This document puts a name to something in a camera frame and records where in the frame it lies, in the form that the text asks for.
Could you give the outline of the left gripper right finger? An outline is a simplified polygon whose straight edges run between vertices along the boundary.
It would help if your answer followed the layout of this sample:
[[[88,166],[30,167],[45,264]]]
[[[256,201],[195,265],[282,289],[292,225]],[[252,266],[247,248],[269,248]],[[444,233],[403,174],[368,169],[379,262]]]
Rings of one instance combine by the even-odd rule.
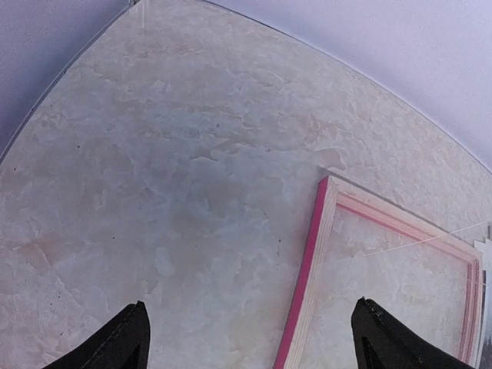
[[[357,301],[351,328],[359,368],[469,368],[420,338],[371,299]]]

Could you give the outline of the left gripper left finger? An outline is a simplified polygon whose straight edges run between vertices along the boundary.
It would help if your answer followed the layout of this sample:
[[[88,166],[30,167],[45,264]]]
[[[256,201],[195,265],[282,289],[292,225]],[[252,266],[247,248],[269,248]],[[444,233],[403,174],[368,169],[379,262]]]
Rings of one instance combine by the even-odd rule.
[[[145,304],[129,304],[91,337],[47,367],[141,368],[148,367],[150,321]]]

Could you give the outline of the wooden picture frame pink edge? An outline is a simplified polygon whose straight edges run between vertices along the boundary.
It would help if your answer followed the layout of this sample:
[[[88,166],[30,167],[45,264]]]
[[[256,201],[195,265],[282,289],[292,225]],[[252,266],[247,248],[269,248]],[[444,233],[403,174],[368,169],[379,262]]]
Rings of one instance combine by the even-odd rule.
[[[457,357],[465,364],[479,358],[484,274],[482,254],[453,233],[334,173],[320,180],[288,318],[274,360],[275,368],[298,367],[314,311],[319,271],[337,207],[430,246],[467,266],[464,319]]]

